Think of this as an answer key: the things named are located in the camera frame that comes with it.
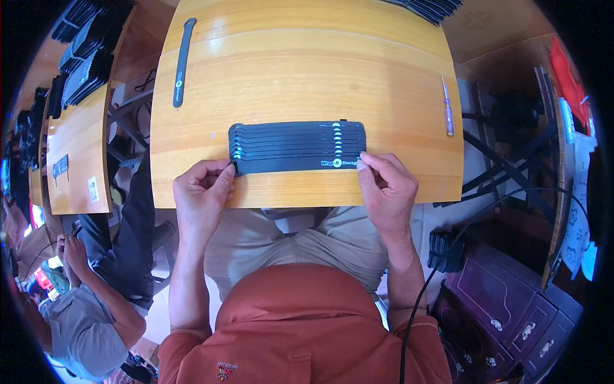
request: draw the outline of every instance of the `cord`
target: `cord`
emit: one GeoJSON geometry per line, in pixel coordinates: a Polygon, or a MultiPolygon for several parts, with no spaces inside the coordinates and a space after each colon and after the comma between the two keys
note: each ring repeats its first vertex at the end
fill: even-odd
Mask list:
{"type": "Polygon", "coordinates": [[[147,84],[149,84],[149,83],[151,83],[152,81],[155,80],[155,76],[152,77],[154,72],[157,74],[158,69],[154,68],[151,71],[149,71],[149,74],[147,75],[147,78],[145,79],[145,82],[143,84],[141,84],[141,85],[137,85],[136,87],[134,87],[134,91],[135,92],[143,92],[145,90],[145,87],[147,86],[147,84]]]}
{"type": "MultiPolygon", "coordinates": [[[[149,119],[151,119],[151,115],[152,115],[152,110],[151,107],[149,106],[149,102],[143,103],[141,105],[139,105],[138,107],[136,107],[136,111],[134,112],[134,121],[136,122],[136,129],[138,131],[141,131],[141,126],[139,125],[139,111],[141,110],[142,106],[145,106],[145,108],[147,109],[147,112],[149,113],[149,119]]],[[[148,138],[149,136],[151,136],[151,133],[149,133],[149,135],[143,137],[144,139],[148,138]]]]}
{"type": "MultiPolygon", "coordinates": [[[[586,219],[588,220],[588,213],[586,212],[586,209],[582,205],[582,202],[576,196],[574,196],[574,194],[571,193],[571,191],[568,191],[568,190],[563,189],[563,188],[547,188],[547,187],[518,188],[518,189],[510,192],[509,194],[506,194],[502,198],[498,199],[496,202],[494,202],[492,204],[489,204],[487,207],[485,207],[484,209],[480,210],[476,214],[474,214],[467,221],[467,223],[463,226],[463,229],[456,235],[454,240],[452,240],[452,242],[450,243],[450,246],[448,247],[448,249],[451,249],[452,247],[454,247],[456,242],[461,238],[462,234],[467,230],[469,225],[473,224],[475,222],[475,220],[480,215],[482,215],[484,212],[486,212],[487,210],[491,209],[492,207],[496,206],[497,204],[499,204],[500,202],[502,202],[506,198],[508,198],[508,197],[510,197],[512,195],[515,195],[518,192],[522,192],[522,191],[526,191],[526,190],[553,190],[553,191],[557,191],[557,192],[562,192],[562,193],[568,194],[572,199],[574,199],[578,203],[578,205],[582,209],[582,213],[584,213],[584,215],[586,216],[586,219]]],[[[422,289],[420,290],[420,293],[418,294],[418,298],[416,299],[416,303],[414,304],[414,308],[411,311],[410,320],[407,322],[407,328],[405,329],[405,335],[403,336],[403,342],[401,344],[401,367],[400,367],[400,370],[399,370],[399,373],[398,373],[398,382],[400,384],[404,384],[404,382],[405,382],[405,349],[406,349],[406,346],[407,346],[407,338],[408,338],[408,336],[410,334],[411,325],[413,324],[414,318],[416,317],[416,310],[418,309],[418,305],[420,303],[420,299],[422,298],[422,295],[424,294],[424,291],[426,291],[426,287],[429,285],[430,281],[433,279],[433,276],[435,276],[435,272],[437,271],[437,268],[439,268],[439,263],[435,266],[435,268],[433,268],[433,270],[430,273],[429,277],[424,282],[424,285],[422,286],[422,289]]]]}
{"type": "Polygon", "coordinates": [[[47,249],[49,246],[54,245],[55,243],[57,243],[57,241],[52,241],[51,243],[45,245],[41,251],[39,252],[38,255],[36,255],[36,257],[34,258],[34,260],[32,260],[32,263],[30,263],[30,266],[28,267],[28,271],[26,272],[25,276],[23,277],[23,279],[19,282],[20,284],[23,283],[24,281],[26,281],[26,278],[30,276],[30,269],[32,269],[32,266],[34,265],[34,263],[38,260],[39,256],[41,255],[41,253],[47,249]]]}

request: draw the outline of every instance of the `dark red dresser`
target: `dark red dresser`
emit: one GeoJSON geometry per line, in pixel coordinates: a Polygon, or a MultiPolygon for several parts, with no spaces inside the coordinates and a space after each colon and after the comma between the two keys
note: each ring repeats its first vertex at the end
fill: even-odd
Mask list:
{"type": "Polygon", "coordinates": [[[481,240],[479,230],[468,232],[464,268],[447,276],[431,312],[454,383],[521,370],[530,383],[554,364],[582,307],[553,284],[542,292],[537,272],[481,240]]]}

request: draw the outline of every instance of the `wooden table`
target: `wooden table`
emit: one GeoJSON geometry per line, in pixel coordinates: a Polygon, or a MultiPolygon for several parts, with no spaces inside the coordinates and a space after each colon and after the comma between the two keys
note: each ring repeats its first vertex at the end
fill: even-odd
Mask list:
{"type": "MultiPolygon", "coordinates": [[[[117,57],[134,9],[115,46],[117,57]]],[[[47,135],[47,185],[53,214],[111,212],[107,176],[107,113],[111,79],[77,106],[68,106],[59,119],[49,119],[47,135]],[[68,172],[54,180],[52,167],[68,154],[68,172]]]]}
{"type": "Polygon", "coordinates": [[[43,165],[42,165],[42,151],[46,151],[43,149],[43,143],[45,142],[43,138],[47,134],[47,130],[49,129],[49,119],[47,118],[47,108],[49,108],[49,93],[47,92],[47,96],[45,97],[45,108],[43,110],[43,118],[41,122],[41,134],[39,136],[39,145],[38,145],[38,167],[33,169],[32,167],[28,168],[28,187],[30,191],[30,204],[43,207],[44,197],[43,197],[43,165]]]}
{"type": "MultiPolygon", "coordinates": [[[[173,179],[228,158],[234,123],[362,122],[367,150],[393,152],[418,178],[417,202],[461,197],[461,104],[445,35],[380,0],[182,0],[158,64],[151,120],[153,199],[173,179]],[[194,17],[184,101],[173,108],[183,25],[194,17]],[[456,135],[446,134],[448,86],[456,135]]],[[[361,205],[356,171],[249,174],[230,207],[361,205]]]]}

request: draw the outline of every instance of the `forearm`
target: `forearm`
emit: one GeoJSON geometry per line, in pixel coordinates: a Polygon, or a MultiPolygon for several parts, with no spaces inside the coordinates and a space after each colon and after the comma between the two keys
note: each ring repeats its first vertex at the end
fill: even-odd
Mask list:
{"type": "Polygon", "coordinates": [[[204,246],[179,241],[171,277],[168,308],[171,332],[192,331],[206,339],[209,326],[209,291],[204,281],[204,246]]]}
{"type": "MultiPolygon", "coordinates": [[[[424,272],[411,234],[386,243],[388,248],[388,323],[393,331],[409,320],[418,294],[424,286],[424,272]]],[[[418,303],[417,315],[426,314],[426,295],[418,303]]]]}
{"type": "Polygon", "coordinates": [[[134,329],[135,332],[145,332],[145,319],[134,309],[134,306],[129,301],[124,299],[115,289],[111,288],[94,271],[88,270],[77,277],[107,306],[119,325],[134,329]]]}
{"type": "Polygon", "coordinates": [[[72,288],[78,288],[81,285],[81,279],[77,276],[76,273],[70,268],[69,265],[64,266],[64,272],[66,273],[66,277],[68,278],[68,282],[72,288]]]}

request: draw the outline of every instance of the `embroidered logo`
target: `embroidered logo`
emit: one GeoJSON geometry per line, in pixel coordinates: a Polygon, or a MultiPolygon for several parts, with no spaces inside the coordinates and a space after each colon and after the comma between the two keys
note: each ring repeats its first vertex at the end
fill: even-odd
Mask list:
{"type": "Polygon", "coordinates": [[[234,364],[229,364],[227,362],[218,361],[217,368],[220,371],[220,373],[217,375],[217,378],[220,379],[220,381],[222,382],[226,380],[228,378],[228,375],[230,375],[230,372],[237,369],[238,366],[234,364]]]}

